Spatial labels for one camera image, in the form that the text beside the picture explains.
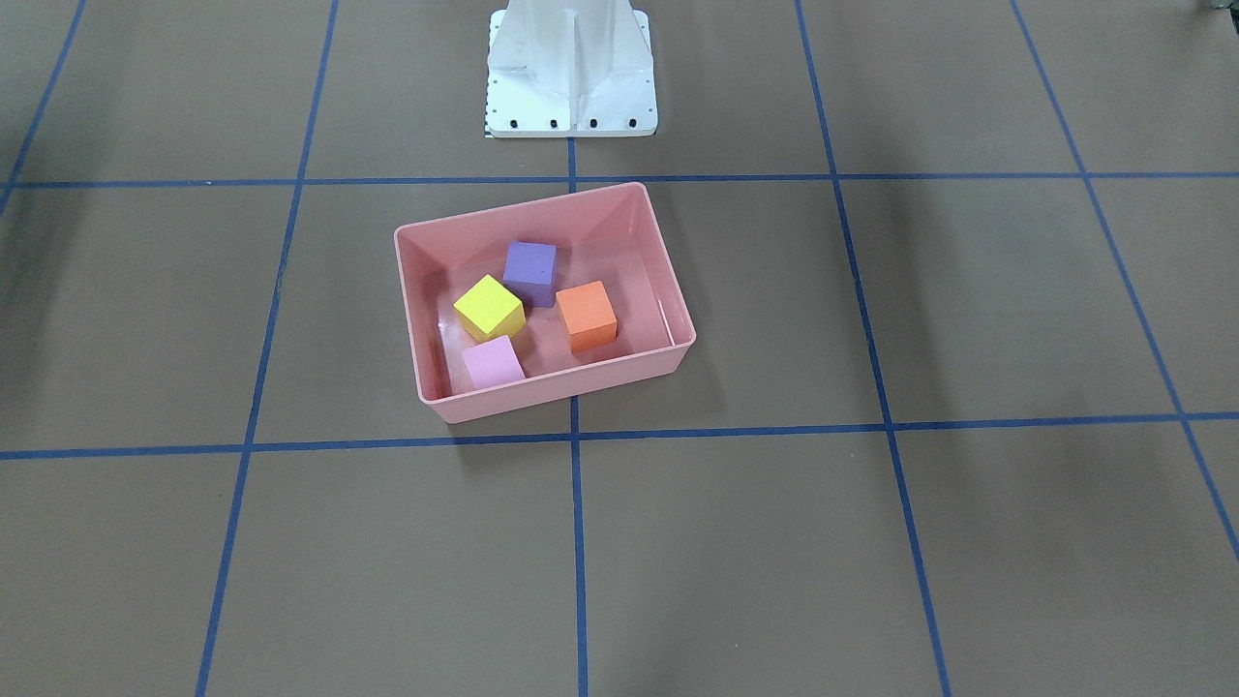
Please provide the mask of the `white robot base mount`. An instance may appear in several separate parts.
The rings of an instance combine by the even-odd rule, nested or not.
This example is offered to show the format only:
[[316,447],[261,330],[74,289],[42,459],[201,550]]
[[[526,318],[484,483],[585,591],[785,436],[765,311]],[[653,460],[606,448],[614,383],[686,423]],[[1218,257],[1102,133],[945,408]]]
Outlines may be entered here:
[[650,19],[628,1],[509,1],[488,21],[489,137],[658,131]]

